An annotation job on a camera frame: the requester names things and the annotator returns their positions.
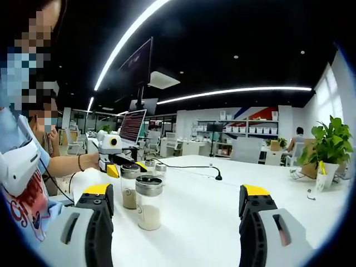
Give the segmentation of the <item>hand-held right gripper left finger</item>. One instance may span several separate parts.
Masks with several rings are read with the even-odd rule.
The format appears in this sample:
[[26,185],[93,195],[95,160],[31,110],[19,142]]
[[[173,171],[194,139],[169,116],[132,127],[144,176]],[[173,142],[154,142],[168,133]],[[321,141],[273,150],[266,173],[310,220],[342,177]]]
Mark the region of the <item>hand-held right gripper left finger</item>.
[[113,186],[88,187],[49,226],[39,255],[48,266],[113,266]]

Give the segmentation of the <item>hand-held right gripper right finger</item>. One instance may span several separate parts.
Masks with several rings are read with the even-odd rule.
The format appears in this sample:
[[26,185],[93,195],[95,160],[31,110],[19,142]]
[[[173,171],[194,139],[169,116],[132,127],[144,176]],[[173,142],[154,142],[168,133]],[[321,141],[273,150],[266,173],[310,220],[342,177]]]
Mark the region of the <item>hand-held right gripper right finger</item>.
[[240,186],[240,266],[303,266],[314,252],[303,225],[262,187]]

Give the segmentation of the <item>person's left hand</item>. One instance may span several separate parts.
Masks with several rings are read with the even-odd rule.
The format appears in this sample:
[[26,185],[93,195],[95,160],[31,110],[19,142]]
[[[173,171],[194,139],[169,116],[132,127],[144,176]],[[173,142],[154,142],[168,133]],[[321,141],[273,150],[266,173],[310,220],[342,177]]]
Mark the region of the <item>person's left hand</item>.
[[99,159],[100,159],[100,155],[98,152],[95,153],[91,153],[91,154],[84,154],[81,155],[80,157],[80,164],[83,170],[89,169],[89,168],[93,168],[96,170],[99,170]]

